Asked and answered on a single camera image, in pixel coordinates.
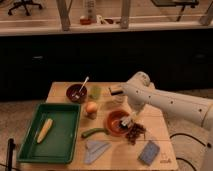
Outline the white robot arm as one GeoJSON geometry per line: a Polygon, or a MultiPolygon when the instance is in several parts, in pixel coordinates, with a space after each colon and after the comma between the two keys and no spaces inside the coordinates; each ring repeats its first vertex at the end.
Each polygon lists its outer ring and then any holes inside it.
{"type": "Polygon", "coordinates": [[[149,76],[139,71],[121,84],[129,105],[139,111],[142,105],[149,104],[208,130],[209,137],[201,171],[213,171],[213,99],[151,88],[150,83],[149,76]]]}

